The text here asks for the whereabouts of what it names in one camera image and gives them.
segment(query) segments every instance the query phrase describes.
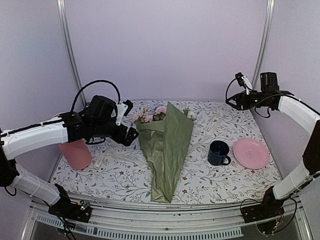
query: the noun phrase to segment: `wire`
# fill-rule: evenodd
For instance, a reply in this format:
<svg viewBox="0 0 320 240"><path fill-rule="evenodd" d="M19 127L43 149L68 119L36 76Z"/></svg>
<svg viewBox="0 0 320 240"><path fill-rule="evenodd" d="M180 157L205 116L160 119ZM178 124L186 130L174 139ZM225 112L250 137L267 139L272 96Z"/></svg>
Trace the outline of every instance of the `wire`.
<svg viewBox="0 0 320 240"><path fill-rule="evenodd" d="M77 94L76 94L75 97L74 97L74 100L73 100L73 103L72 103L72 107L71 107L71 111L70 111L70 112L73 112L73 111L74 111L75 105L76 105L76 102L77 102L77 99L78 99L80 93L81 93L84 89L86 89L87 87L89 87L90 85L96 84L96 83L106 83L106 84L112 85L112 86L114 87L117 95L118 95L118 104L120 104L120 100L121 100L121 98L120 98L120 92L119 92L117 86L116 86L113 82L108 81L108 80L103 80L103 79L102 79L102 80L95 80L95 81L89 82L88 84L84 85L84 86L77 92Z"/></svg>
<svg viewBox="0 0 320 240"><path fill-rule="evenodd" d="M268 107L267 110L266 110L268 116L262 116L260 113L257 112L257 107L254 107L255 113L258 114L260 117L262 117L262 118L264 118L264 119L268 119L268 118L271 117L271 114L270 114L270 112L269 112L269 109L270 109L270 107Z"/></svg>
<svg viewBox="0 0 320 240"><path fill-rule="evenodd" d="M63 228L64 231L66 231L67 233L65 233L64 235L68 238L68 240L72 240L68 234L70 234L74 240L77 240L76 236L74 235L74 233L70 230L70 227L67 225L68 221L65 218L61 218L57 212L44 200L42 200L53 212L54 214L57 216L57 218L63 223Z"/></svg>
<svg viewBox="0 0 320 240"><path fill-rule="evenodd" d="M297 203L297 201L296 201L295 199L293 199L293 198L291 198L291 197L290 197L290 199L291 199L292 201L294 201L294 204L295 204L294 213L293 213L291 219L289 220L289 222L288 222L283 228L281 228L281 229L279 229L279 230L276 229L272 234L281 232L281 231L284 230L286 227L288 227L289 224L294 220L294 218L295 218L295 216L296 216L296 213L297 213L297 209L298 209L298 203ZM258 203L258 204L262 204L262 203L258 202L257 200L254 200L254 199L252 199L252 198L246 198L246 199L243 200L243 201L241 202L241 204L240 204L240 212L241 212L241 213L242 213L242 204L243 204L245 201L247 201L247 200L251 200L251 201L254 201L254 202ZM283 216L280 212L279 212L279 215L280 215L280 220L277 221L277 227L279 226L279 224L281 224L281 223L283 222L283 219L284 219L284 216ZM261 234L265 235L265 236L272 235L272 234L265 234L265 233L261 232L259 229L258 229L258 231L259 231Z"/></svg>
<svg viewBox="0 0 320 240"><path fill-rule="evenodd" d="M296 216L296 213L297 213L297 208L298 208L298 203L297 203L297 201L296 200L294 200L293 198L291 198L290 197L290 199L292 200L292 201L294 201L294 204L295 204L295 208L294 208L294 213L293 213L293 215L292 215L292 217L291 217L291 219L290 219L290 221L283 227L283 228L281 228L280 230L276 230L276 231L274 231L274 233L278 233L278 232L280 232L280 231L282 231L282 230L284 230L286 227L288 227L289 226L289 224L294 220L294 218L295 218L295 216Z"/></svg>
<svg viewBox="0 0 320 240"><path fill-rule="evenodd" d="M4 190L6 191L7 194L9 194L12 197L17 195L17 189L16 188L14 188L14 193L9 192L6 186L4 187Z"/></svg>
<svg viewBox="0 0 320 240"><path fill-rule="evenodd" d="M310 106L309 106L308 104L306 104L305 102L299 100L298 98L296 98L296 97L294 97L294 96L291 96L291 95L287 95L287 94L286 94L285 96L288 97L288 98L294 99L294 100L296 100L297 102L302 103L302 104L305 105L307 108L309 108L311 111L314 111L316 114L320 115L320 113L319 113L318 111L314 110L312 107L310 107Z"/></svg>
<svg viewBox="0 0 320 240"><path fill-rule="evenodd" d="M225 91L225 100L228 99L228 90L229 90L231 84L232 84L235 80L237 80L237 79L234 78L234 79L229 83L228 87L226 88L226 91Z"/></svg>
<svg viewBox="0 0 320 240"><path fill-rule="evenodd" d="M246 199L243 200L243 201L241 202L241 204L240 204L240 212L241 212L242 204L243 204L245 201L247 201L247 200L251 200L251 201L256 202L257 204L261 204L261 202L258 202L257 200L254 200L254 199L252 199L252 198L246 198Z"/></svg>

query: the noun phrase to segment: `green leaf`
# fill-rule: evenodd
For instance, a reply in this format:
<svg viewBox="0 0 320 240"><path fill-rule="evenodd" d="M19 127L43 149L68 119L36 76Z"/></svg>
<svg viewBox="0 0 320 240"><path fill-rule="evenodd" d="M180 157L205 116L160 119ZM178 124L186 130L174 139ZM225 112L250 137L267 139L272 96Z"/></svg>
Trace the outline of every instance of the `green leaf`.
<svg viewBox="0 0 320 240"><path fill-rule="evenodd" d="M189 108L186 108L186 109L183 110L183 114L186 115L186 116L188 116L188 112L189 112L189 111L190 111L190 109L189 109Z"/></svg>

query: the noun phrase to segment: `pink flower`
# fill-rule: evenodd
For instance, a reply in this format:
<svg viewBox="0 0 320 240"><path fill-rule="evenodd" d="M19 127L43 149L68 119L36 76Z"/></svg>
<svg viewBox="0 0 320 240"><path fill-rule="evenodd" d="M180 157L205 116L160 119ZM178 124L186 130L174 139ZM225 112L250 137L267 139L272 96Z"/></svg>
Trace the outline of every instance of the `pink flower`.
<svg viewBox="0 0 320 240"><path fill-rule="evenodd" d="M167 108L165 106L160 106L155 110L156 114L160 114L160 113L166 113L167 112Z"/></svg>
<svg viewBox="0 0 320 240"><path fill-rule="evenodd" d="M143 116L145 116L146 114L143 113L143 112L136 112L134 115L133 115L133 120L137 120L138 118L142 118Z"/></svg>
<svg viewBox="0 0 320 240"><path fill-rule="evenodd" d="M153 115L147 115L145 116L144 120L146 123L150 123L153 121L154 116Z"/></svg>

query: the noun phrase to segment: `white flower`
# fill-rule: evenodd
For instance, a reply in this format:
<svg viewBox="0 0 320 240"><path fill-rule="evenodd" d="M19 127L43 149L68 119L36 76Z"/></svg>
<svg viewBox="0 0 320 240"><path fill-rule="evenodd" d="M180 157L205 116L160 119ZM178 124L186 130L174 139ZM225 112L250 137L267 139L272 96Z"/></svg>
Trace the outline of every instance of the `white flower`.
<svg viewBox="0 0 320 240"><path fill-rule="evenodd" d="M188 115L187 115L188 119L196 119L196 114L193 111L188 111Z"/></svg>

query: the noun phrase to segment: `black cable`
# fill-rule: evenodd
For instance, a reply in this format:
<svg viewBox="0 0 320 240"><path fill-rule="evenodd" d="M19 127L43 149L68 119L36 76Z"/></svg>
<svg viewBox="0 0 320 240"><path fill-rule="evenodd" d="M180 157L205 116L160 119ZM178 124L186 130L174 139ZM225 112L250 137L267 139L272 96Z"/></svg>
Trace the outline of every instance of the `black cable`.
<svg viewBox="0 0 320 240"><path fill-rule="evenodd" d="M74 240L77 240L76 236L73 234L73 232L71 231L70 227L67 225L68 221L67 221L65 218L62 219L62 218L57 214L57 212L49 205L49 203L47 203L47 202L44 201L44 200L42 200L42 201L49 207L49 209L51 209L51 210L55 213L55 215L57 216L57 218L62 222L64 231L67 232L67 234L65 234L65 236L68 238L68 240L72 240L72 239L68 236L68 234L70 234L70 235L73 237Z"/></svg>
<svg viewBox="0 0 320 240"><path fill-rule="evenodd" d="M254 200L254 199L252 199L252 198L246 198L246 199L243 200L243 201L241 202L241 204L240 204L240 212L241 212L241 209L242 209L242 204L243 204L245 201L247 201L247 200L251 200L251 201L256 202L257 204L261 204L261 202L258 202L257 200Z"/></svg>
<svg viewBox="0 0 320 240"><path fill-rule="evenodd" d="M237 80L237 79L234 78L234 79L229 83L228 87L226 88L226 91L225 91L225 100L228 99L228 90L229 90L231 84L232 84L235 80Z"/></svg>
<svg viewBox="0 0 320 240"><path fill-rule="evenodd" d="M286 227L288 227L289 224L294 220L294 218L295 218L295 216L296 216L297 208L298 208L298 203L297 203L297 201L294 200L293 198L290 197L290 199L291 199L292 201L294 201L294 204L295 204L294 213L293 213L290 221L289 221L283 228L279 229L278 231L277 231L277 230L274 231L275 234L278 233L278 232L280 232L280 231L282 231L282 230L285 229Z"/></svg>
<svg viewBox="0 0 320 240"><path fill-rule="evenodd" d="M273 97L277 97L277 96L286 96L286 94L274 94L274 95L271 95L271 96L267 96L266 98L262 99L261 101L257 102L256 104L250 106L250 107L247 107L247 108L244 108L242 110L249 110L251 108L254 108L254 107L257 107L259 106L259 104L261 104L263 101L267 100L267 99L270 99L270 98L273 98Z"/></svg>
<svg viewBox="0 0 320 240"><path fill-rule="evenodd" d="M6 191L7 194L9 194L12 197L17 195L17 189L16 188L14 188L14 193L9 192L6 186L4 187L4 190Z"/></svg>
<svg viewBox="0 0 320 240"><path fill-rule="evenodd" d="M117 86L116 86L113 82L108 81L108 80L103 80L103 79L102 79L102 80L95 80L95 81L89 82L88 84L84 85L84 86L77 92L77 94L76 94L75 97L74 97L74 100L73 100L73 103L72 103L72 107L71 107L71 111L70 111L70 112L73 112L73 111L74 111L75 105L76 105L76 102L77 102L77 99L78 99L80 93L81 93L85 88L89 87L89 86L92 85L92 84L96 84L96 83L106 83L106 84L112 85L112 86L114 87L117 95L118 95L118 104L120 104L120 100L121 100L121 98L120 98L120 92L119 92Z"/></svg>
<svg viewBox="0 0 320 240"><path fill-rule="evenodd" d="M293 199L293 198L291 198L291 197L290 197L290 199L291 199L292 201L294 201L294 204L295 204L294 213L293 213L293 215L292 215L292 218L290 219L290 221L289 221L283 228L281 228L281 229L279 229L279 230L275 230L272 234L275 234L275 233L278 233L278 232L284 230L284 229L285 229L286 227L288 227L289 224L294 220L294 218L295 218L295 216L296 216L296 213L297 213L297 209L298 209L298 203L297 203L297 201L296 201L295 199ZM241 202L241 204L240 204L240 212L241 212L241 214L242 214L242 204L243 204L245 201L247 201L247 200L251 200L251 201L254 201L254 202L258 203L258 204L262 204L262 203L258 202L257 200L254 200L254 199L252 199L252 198L246 198L246 199L243 200L243 201Z"/></svg>
<svg viewBox="0 0 320 240"><path fill-rule="evenodd" d="M292 95L287 95L287 94L286 94L285 96L288 97L288 98L294 99L294 100L296 100L297 102L302 103L302 104L305 105L307 108L309 108L311 111L314 111L316 114L320 115L320 113L319 113L318 111L314 110L312 107L310 107L310 106L309 106L308 104L306 104L305 102L300 101L298 98L296 98L296 97L294 97L294 96L292 96Z"/></svg>
<svg viewBox="0 0 320 240"><path fill-rule="evenodd" d="M254 107L254 111L255 111L255 113L256 113L256 114L258 114L260 117L262 117L262 118L264 118L264 119L268 119L268 118L270 118L270 117L271 117L271 114L270 114L270 112L269 112L269 109L270 109L270 107L268 107L268 108L267 108L267 110L266 110L266 112L267 112L268 116L262 116L260 113L258 113L258 111L257 111L257 107Z"/></svg>

